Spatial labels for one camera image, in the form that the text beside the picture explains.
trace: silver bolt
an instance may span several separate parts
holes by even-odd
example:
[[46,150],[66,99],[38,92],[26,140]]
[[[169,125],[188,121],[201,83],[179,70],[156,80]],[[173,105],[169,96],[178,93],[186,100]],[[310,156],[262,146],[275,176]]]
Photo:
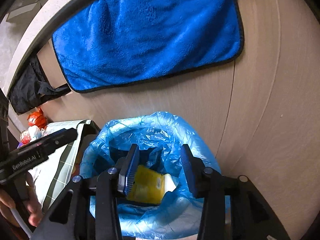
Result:
[[76,176],[74,176],[73,178],[72,178],[72,181],[73,182],[79,182],[81,180],[81,176],[79,176],[79,175],[76,175]]
[[246,177],[246,176],[244,176],[244,175],[241,175],[241,176],[239,177],[239,180],[240,180],[241,182],[247,182],[247,181],[248,181],[248,177]]
[[115,167],[108,169],[109,174],[115,174],[116,172],[117,172],[117,168]]
[[205,167],[204,170],[203,170],[203,172],[204,172],[205,174],[211,174],[211,173],[213,172],[213,168],[211,168],[211,167]]

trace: towel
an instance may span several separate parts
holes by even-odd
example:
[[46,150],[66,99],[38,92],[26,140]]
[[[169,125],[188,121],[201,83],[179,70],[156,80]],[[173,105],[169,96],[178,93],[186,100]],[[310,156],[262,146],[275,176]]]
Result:
[[236,0],[96,0],[52,43],[70,87],[88,93],[226,63],[244,36]]

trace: blue plastic bag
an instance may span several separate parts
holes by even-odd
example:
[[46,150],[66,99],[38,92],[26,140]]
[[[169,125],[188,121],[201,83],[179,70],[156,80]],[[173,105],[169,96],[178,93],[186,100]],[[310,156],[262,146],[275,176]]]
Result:
[[[145,166],[159,173],[178,177],[179,184],[173,192],[164,195],[159,206],[118,204],[123,236],[177,239],[197,234],[203,199],[195,199],[188,190],[180,160],[182,144],[188,144],[192,154],[201,158],[206,167],[221,171],[210,149],[181,117],[168,112],[156,112],[135,118],[111,120],[84,152],[80,175],[90,178],[115,165],[115,158],[120,156],[112,155],[110,151],[128,151],[132,143],[137,143],[140,150],[151,151],[143,163]],[[226,199],[226,208],[229,206],[228,201]],[[95,216],[95,197],[91,198],[90,212]]]

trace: human hand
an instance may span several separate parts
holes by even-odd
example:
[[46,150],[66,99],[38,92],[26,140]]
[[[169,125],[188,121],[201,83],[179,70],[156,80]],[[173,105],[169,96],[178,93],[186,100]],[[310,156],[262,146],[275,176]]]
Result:
[[[30,225],[38,226],[40,220],[43,217],[41,211],[41,204],[38,201],[35,191],[35,185],[33,183],[33,178],[29,172],[26,174],[26,180],[29,186],[28,193],[29,193],[29,200],[24,201],[24,205],[26,209],[30,213],[30,217],[28,219]],[[13,199],[6,193],[3,189],[0,189],[0,213],[6,218],[11,224],[16,227],[20,227],[19,223],[16,221],[14,216],[12,215],[10,208],[16,208],[16,204],[14,203]]]

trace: black cloth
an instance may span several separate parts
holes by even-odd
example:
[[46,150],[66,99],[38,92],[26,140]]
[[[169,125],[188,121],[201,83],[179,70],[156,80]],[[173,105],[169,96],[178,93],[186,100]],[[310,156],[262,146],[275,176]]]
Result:
[[48,83],[37,56],[31,55],[9,91],[9,100],[15,112],[23,114],[69,92],[71,89],[67,84],[54,89]]

